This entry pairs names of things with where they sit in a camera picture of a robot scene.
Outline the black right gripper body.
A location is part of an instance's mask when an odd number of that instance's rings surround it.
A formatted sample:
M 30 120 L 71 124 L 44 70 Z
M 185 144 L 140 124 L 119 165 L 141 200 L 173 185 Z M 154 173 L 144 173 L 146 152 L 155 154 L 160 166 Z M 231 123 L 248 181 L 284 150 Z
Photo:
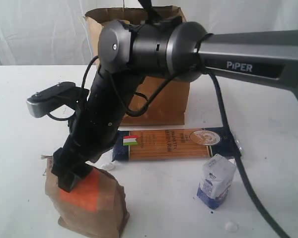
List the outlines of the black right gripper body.
M 118 110 L 104 110 L 94 114 L 89 110 L 77 109 L 70 134 L 62 148 L 62 163 L 96 162 L 114 146 L 118 127 Z

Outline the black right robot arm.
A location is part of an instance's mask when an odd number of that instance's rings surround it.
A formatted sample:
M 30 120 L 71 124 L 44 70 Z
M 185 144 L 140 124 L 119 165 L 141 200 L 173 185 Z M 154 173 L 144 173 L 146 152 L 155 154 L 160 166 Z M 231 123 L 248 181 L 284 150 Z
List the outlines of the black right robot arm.
M 78 103 L 52 173 L 70 192 L 110 150 L 137 87 L 147 76 L 192 82 L 201 74 L 291 91 L 298 100 L 298 30 L 214 35 L 196 22 L 131 25 L 109 22 L 98 41 L 99 69 L 90 95 Z

